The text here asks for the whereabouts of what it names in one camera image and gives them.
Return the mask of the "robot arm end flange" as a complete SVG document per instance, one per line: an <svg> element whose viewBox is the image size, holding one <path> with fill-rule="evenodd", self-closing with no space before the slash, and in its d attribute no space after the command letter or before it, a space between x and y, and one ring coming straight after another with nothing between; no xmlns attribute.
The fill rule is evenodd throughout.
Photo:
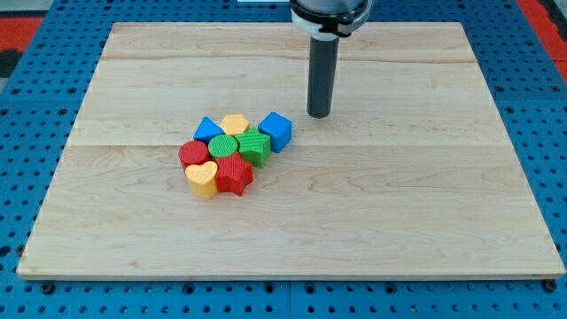
<svg viewBox="0 0 567 319"><path fill-rule="evenodd" d="M291 0L292 22L318 41L348 37L368 21L373 0Z"/></svg>

